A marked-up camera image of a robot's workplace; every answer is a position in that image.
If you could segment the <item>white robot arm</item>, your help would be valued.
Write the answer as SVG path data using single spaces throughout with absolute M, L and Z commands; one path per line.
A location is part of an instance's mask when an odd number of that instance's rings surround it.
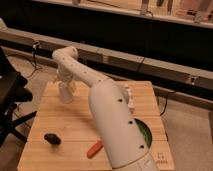
M 79 63 L 77 55 L 77 49 L 69 46 L 55 50 L 52 57 L 62 73 L 89 87 L 89 108 L 112 171 L 159 171 L 118 84 Z

